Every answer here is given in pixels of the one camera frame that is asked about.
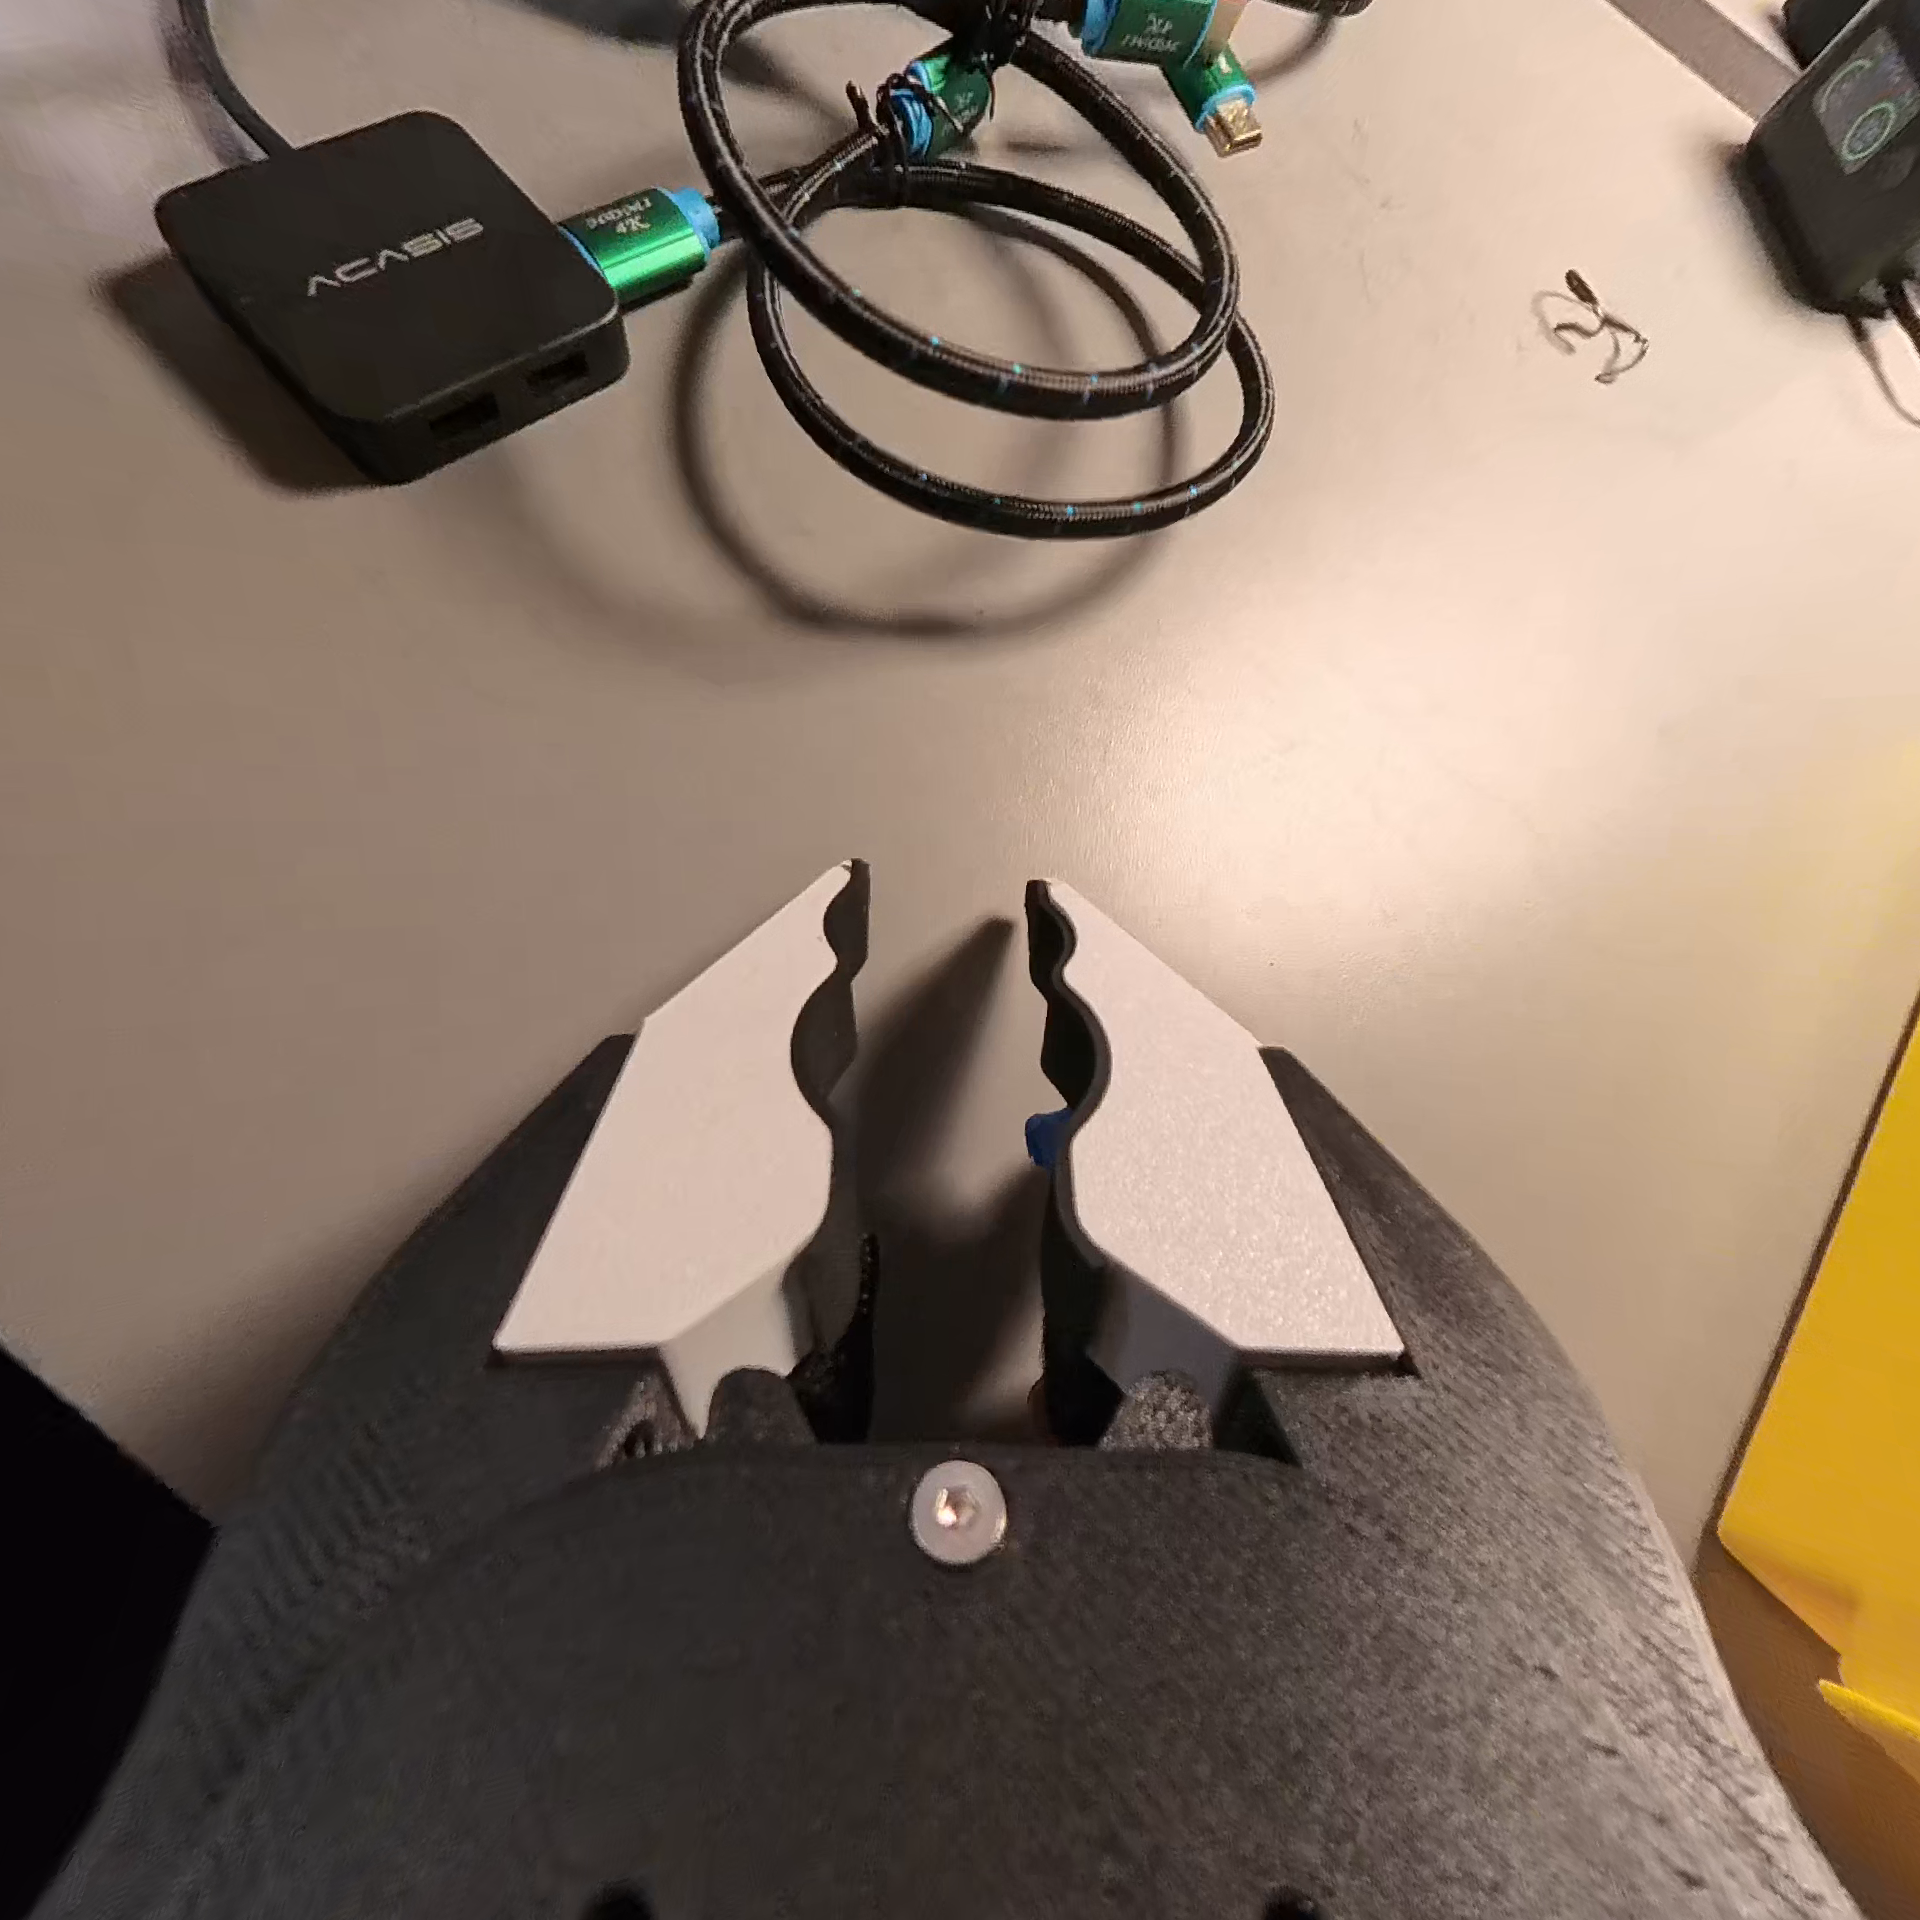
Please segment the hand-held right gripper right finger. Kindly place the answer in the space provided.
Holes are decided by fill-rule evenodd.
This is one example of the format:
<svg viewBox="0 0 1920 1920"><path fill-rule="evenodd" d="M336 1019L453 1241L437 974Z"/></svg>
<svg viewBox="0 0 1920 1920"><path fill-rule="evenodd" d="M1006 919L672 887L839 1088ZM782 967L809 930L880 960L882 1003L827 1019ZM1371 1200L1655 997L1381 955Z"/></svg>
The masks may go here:
<svg viewBox="0 0 1920 1920"><path fill-rule="evenodd" d="M1259 1371L1399 1371L1406 1342L1257 1038L1065 880L1024 889L1056 1109L1042 1403L1113 1422L1152 1376L1211 1422Z"/></svg>

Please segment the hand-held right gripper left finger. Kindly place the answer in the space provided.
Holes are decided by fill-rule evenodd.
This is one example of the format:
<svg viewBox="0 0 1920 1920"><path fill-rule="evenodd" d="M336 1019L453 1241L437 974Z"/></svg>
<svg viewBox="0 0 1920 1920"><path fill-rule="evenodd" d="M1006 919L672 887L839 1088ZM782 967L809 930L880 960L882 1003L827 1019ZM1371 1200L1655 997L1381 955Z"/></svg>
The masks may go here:
<svg viewBox="0 0 1920 1920"><path fill-rule="evenodd" d="M505 1362L642 1360L688 1429L816 1339L832 1093L857 1049L871 866L832 864L649 1013L496 1323Z"/></svg>

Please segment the yellow plastic bin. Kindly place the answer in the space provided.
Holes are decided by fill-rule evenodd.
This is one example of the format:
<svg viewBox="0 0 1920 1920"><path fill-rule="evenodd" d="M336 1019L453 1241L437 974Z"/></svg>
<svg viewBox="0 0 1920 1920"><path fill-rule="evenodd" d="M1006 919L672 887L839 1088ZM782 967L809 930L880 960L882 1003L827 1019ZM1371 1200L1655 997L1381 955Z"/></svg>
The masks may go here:
<svg viewBox="0 0 1920 1920"><path fill-rule="evenodd" d="M1842 1179L1717 1518L1838 1664L1829 1710L1918 1778L1918 1022Z"/></svg>

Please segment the braided hdmi cable green plugs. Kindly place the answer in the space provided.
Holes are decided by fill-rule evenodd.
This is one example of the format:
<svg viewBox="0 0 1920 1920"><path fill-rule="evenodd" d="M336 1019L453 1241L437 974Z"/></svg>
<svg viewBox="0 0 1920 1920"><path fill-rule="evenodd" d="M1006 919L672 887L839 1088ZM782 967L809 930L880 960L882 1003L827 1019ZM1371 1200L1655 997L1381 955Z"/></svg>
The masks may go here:
<svg viewBox="0 0 1920 1920"><path fill-rule="evenodd" d="M848 137L834 144L823 155L839 149ZM805 165L786 167L773 174L757 176L786 176L800 167L807 167L816 160ZM1074 194L1083 201L1093 201L1083 194L1077 194L1063 185L1049 183L1061 194ZM862 210L894 210L901 206L878 206L878 203L850 203L837 206L839 208L862 208ZM1045 235L1051 238L1061 224L1049 224L1022 213L997 210L997 208L921 208L921 206L905 206L917 210L933 210L942 215L962 215L962 213L1001 213L1015 217L1019 224L1045 224ZM1113 208L1122 219L1138 224L1129 215ZM661 297L670 297L683 288L688 288L713 261L713 254L725 247L741 247L750 261L747 270L747 309L750 309L750 288L752 288L752 251L734 238L731 229L725 226L725 217L718 208L718 199L706 183L704 187L645 187L640 192L613 199L599 208L583 210L569 217L562 224L576 242L587 251L592 263L601 270L617 295L617 304L622 309L635 309L651 304ZM1065 229L1095 240L1093 235L1079 231L1074 224ZM1168 251L1179 251L1182 256L1191 256L1173 247L1168 240L1159 235L1161 245ZM1170 286L1175 295L1191 302L1193 286ZM1227 352L1223 352L1216 363L1227 361L1239 382L1239 425L1232 434L1232 441L1225 446L1223 453L1214 457L1211 464L1202 466L1195 475L1184 475L1173 482L1147 487L1138 494L1127 496L1104 496L1104 498L1051 498L1051 496L1026 496L1013 491L992 491L987 487L965 485L960 480L946 478L935 471L926 471L903 457L896 457L889 448L882 448L871 437L862 434L853 427L850 421L841 418L825 395L816 391L809 382L802 363L800 370L809 386L823 398L827 414L832 414L839 425L821 425L821 423L805 423L793 418L786 409L777 384L768 377L766 368L761 368L773 384L775 393L779 395L782 407L795 421L795 425L807 434L807 439L841 471L850 473L864 487L889 496L891 501L901 503L912 512L921 512L930 519L965 526L969 530L992 535L992 537L1010 537L1024 542L1106 542L1120 537L1136 537L1136 535L1152 535L1173 523L1186 521L1193 514L1200 514L1225 496L1230 496L1253 469L1257 469L1259 459L1273 434L1278 398L1275 398L1275 382L1264 359L1262 345L1241 315L1241 265L1239 265L1239 322L1241 336L1232 343ZM1150 352L1136 361L1147 357L1157 357L1166 350ZM1022 368L1042 368L1031 366L1017 359L1001 359L1010 361Z"/></svg>
<svg viewBox="0 0 1920 1920"><path fill-rule="evenodd" d="M1239 258L1191 167L1095 69L1131 64L1157 71L1186 123L1216 155L1246 153L1259 142L1259 126L1255 80L1232 48L1243 5L905 9L946 27L946 39L882 80L871 96L853 89L853 137L786 176L757 176L745 160L729 119L722 66L736 41L775 16L807 11L807 5L695 5L679 37L686 133L725 226L754 256L754 343L786 409L805 423L839 425L791 350L784 297L793 297L878 368L997 414L1040 421L1125 418L1182 398L1241 336ZM1152 231L1122 219L1113 208L967 160L965 146L992 117L1003 69L1038 80L1106 142L1184 229L1191 256L1168 251ZM1022 368L939 343L875 306L811 251L811 222L850 203L997 208L1074 224L1166 283L1191 283L1193 331L1157 357L1111 370Z"/></svg>

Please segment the black square hub with cable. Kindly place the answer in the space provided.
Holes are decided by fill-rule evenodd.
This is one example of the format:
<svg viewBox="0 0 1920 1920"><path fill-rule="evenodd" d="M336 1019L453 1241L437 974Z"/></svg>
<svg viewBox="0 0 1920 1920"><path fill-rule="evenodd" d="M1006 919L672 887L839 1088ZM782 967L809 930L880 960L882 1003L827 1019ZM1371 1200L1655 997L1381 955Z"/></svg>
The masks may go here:
<svg viewBox="0 0 1920 1920"><path fill-rule="evenodd" d="M297 146L251 105L203 2L183 46L256 158L165 192L165 247L370 482L434 473L613 389L617 293L453 119L402 112Z"/></svg>

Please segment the black twist tie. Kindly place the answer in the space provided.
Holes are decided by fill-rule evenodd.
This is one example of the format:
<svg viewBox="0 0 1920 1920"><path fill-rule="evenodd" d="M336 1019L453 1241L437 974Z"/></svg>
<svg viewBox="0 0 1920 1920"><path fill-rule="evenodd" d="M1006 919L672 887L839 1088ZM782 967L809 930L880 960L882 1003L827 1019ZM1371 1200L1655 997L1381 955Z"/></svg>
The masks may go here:
<svg viewBox="0 0 1920 1920"><path fill-rule="evenodd" d="M1611 389L1648 359L1648 336L1616 313L1577 270L1534 295L1531 318L1550 347L1589 363L1591 382Z"/></svg>

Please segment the grey power bank with display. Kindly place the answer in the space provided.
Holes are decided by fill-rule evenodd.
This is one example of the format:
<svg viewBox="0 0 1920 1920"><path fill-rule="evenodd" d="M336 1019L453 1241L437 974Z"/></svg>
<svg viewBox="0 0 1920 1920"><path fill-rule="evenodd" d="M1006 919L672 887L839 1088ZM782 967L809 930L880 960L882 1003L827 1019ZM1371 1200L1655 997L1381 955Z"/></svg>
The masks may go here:
<svg viewBox="0 0 1920 1920"><path fill-rule="evenodd" d="M1813 309L1865 315L1915 286L1918 5L1870 2L1744 144L1792 288Z"/></svg>

